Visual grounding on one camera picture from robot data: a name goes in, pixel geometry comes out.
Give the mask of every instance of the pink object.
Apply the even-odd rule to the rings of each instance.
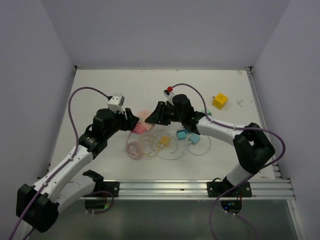
[[[147,117],[149,117],[152,114],[151,111],[148,110],[142,110],[140,112],[138,112],[135,116],[137,116],[138,118],[140,118],[139,122],[136,124],[135,128],[133,129],[133,133],[135,134],[143,134],[145,132],[149,132],[154,128],[154,124],[149,124],[146,123],[145,120],[147,119]]]
[[[129,138],[130,138],[131,134],[132,134],[132,132],[130,132],[130,134],[129,134],[128,138],[126,139],[126,142],[125,142],[126,153],[132,159],[140,159],[144,155],[144,148],[137,141],[129,142]]]

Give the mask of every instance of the yellow connector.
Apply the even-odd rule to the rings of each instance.
[[[217,109],[222,109],[226,102],[228,101],[228,97],[219,93],[212,102],[212,105],[215,106]]]
[[[170,140],[171,140],[170,137],[168,137],[168,136],[162,136],[159,143],[160,143],[160,145],[161,145],[162,147],[163,147],[163,146],[167,147],[167,146],[170,144]]]

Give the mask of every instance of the yellow wire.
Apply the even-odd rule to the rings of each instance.
[[[154,138],[157,143],[154,142],[154,141],[152,141],[152,140],[150,140],[150,139],[145,139],[145,140],[141,141],[141,140],[142,140],[143,138],[145,138],[145,137],[150,137],[150,139],[151,139],[151,138]],[[143,136],[141,136],[141,137],[139,138],[138,142],[139,142],[139,143],[149,142],[149,143],[153,143],[151,146],[153,146],[153,145],[158,146],[158,149],[154,149],[153,147],[150,147],[150,148],[152,148],[153,151],[151,151],[151,152],[149,152],[149,153],[145,153],[145,152],[143,151],[143,155],[145,155],[145,156],[147,156],[147,157],[149,157],[149,158],[155,157],[155,156],[158,154],[158,152],[160,151],[159,141],[158,141],[158,139],[157,139],[155,136],[153,136],[153,135],[150,135],[150,134],[143,135]],[[152,153],[152,152],[154,152],[154,151],[156,151],[157,153],[156,153],[155,155],[150,155],[150,153]]]
[[[153,144],[155,144],[155,142],[150,141],[150,140],[148,140],[148,139],[145,139],[145,140],[141,141],[141,143],[143,143],[143,142],[152,142]],[[158,149],[158,150],[152,149],[151,152],[149,152],[149,153],[143,152],[143,154],[144,154],[145,156],[149,157],[149,158],[153,158],[153,157],[155,157],[155,156],[158,155],[158,152],[159,152],[159,151],[160,151],[159,149]]]
[[[168,137],[170,137],[169,144],[171,143],[172,138],[174,138],[174,136],[171,135],[170,132],[165,131],[165,130],[155,131],[155,132],[152,134],[152,136],[155,137],[154,135],[155,135],[156,133],[158,133],[158,132],[164,132],[164,133],[166,133],[166,134],[168,135]],[[161,147],[161,146],[159,145],[159,147],[163,150],[163,149],[166,149],[168,146],[163,146],[163,147]]]

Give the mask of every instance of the white table surface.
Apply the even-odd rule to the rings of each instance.
[[[177,83],[188,83],[197,88],[211,111],[218,120],[232,124],[247,125],[251,122],[261,126],[254,96],[246,71],[236,70],[78,70],[72,91],[90,86],[107,95],[123,94],[124,108],[131,108],[133,114],[140,110],[153,111],[158,101],[166,101],[163,90]],[[195,110],[204,109],[199,96],[185,86],[174,89],[175,94],[186,94]],[[223,109],[218,110],[212,105],[213,96],[223,93],[228,101]],[[98,109],[107,107],[107,99],[92,90],[78,92],[71,104],[72,116],[79,136],[92,123]],[[180,123],[169,126],[156,126],[156,130],[166,130],[175,136],[181,127]],[[159,157],[152,159],[131,159],[125,151],[125,142],[129,132],[119,131],[108,141],[108,146],[100,155],[82,171],[93,170],[112,180],[209,180],[224,178],[238,163],[234,147],[211,138],[210,151],[202,156],[194,156],[185,152],[177,160],[164,160]],[[133,135],[131,140],[140,136]],[[179,141],[179,149],[171,154],[169,150],[160,152],[165,158],[173,158],[183,151],[186,141]],[[55,151],[51,160],[54,168],[71,151],[75,145],[75,136],[65,112]],[[195,153],[204,152],[209,146],[206,136],[193,146]],[[272,166],[260,171],[253,179],[275,179]]]

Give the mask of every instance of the metal frame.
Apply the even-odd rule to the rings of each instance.
[[[250,84],[250,87],[251,87],[251,91],[252,91],[252,95],[253,95],[253,99],[254,99],[254,103],[255,103],[255,107],[257,109],[257,112],[258,112],[258,116],[259,116],[259,119],[260,119],[260,122],[261,122],[261,126],[263,128],[267,128],[267,123],[266,123],[266,119],[265,119],[265,116],[263,114],[263,111],[262,111],[262,107],[261,107],[261,104],[260,104],[260,100],[258,98],[258,93],[257,93],[257,89],[256,89],[256,86],[255,86],[255,83],[254,83],[254,77],[252,76],[252,72],[250,69],[247,69],[246,70],[246,74],[248,76],[248,80],[249,80],[249,84]],[[265,133],[266,136],[269,138],[270,140],[270,135],[269,133]],[[274,175],[275,175],[275,179],[282,179],[281,177],[281,172],[280,172],[280,169],[279,169],[279,165],[278,163],[275,163],[272,165],[273,166],[273,171],[274,171]]]
[[[211,180],[118,180],[121,200],[213,200],[208,197]],[[290,180],[250,180],[252,197],[246,200],[294,200]]]
[[[288,204],[292,223],[293,223],[295,233],[296,233],[298,239],[299,240],[307,240],[308,238],[307,238],[306,232],[304,230],[302,220],[301,220],[299,213],[298,213],[298,210],[297,210],[296,201],[291,199],[291,200],[287,200],[286,202]]]
[[[252,90],[252,93],[253,93],[254,102],[255,102],[255,106],[256,106],[257,111],[258,111],[260,122],[261,122],[262,126],[266,128],[267,127],[266,120],[265,120],[265,117],[263,115],[263,111],[262,111],[261,104],[260,104],[260,101],[259,101],[259,98],[258,98],[258,93],[257,93],[257,89],[256,89],[256,86],[255,86],[255,83],[254,83],[254,78],[253,78],[251,69],[247,69],[246,73],[247,73],[247,76],[248,76],[248,79],[249,79],[249,83],[250,83],[251,90]],[[276,179],[282,179],[281,172],[280,172],[280,169],[279,169],[279,165],[278,164],[273,164],[272,167],[273,167],[275,178]],[[279,180],[279,181],[280,182],[289,181],[290,184],[291,184],[290,180]],[[293,223],[297,238],[299,240],[308,239],[307,235],[306,235],[306,232],[304,230],[303,224],[302,224],[302,220],[301,220],[301,218],[300,218],[300,216],[298,214],[295,197],[293,199],[289,199],[288,198],[287,199],[287,205],[288,205],[288,209],[289,209],[289,212],[290,212],[290,215],[291,215],[292,223]]]

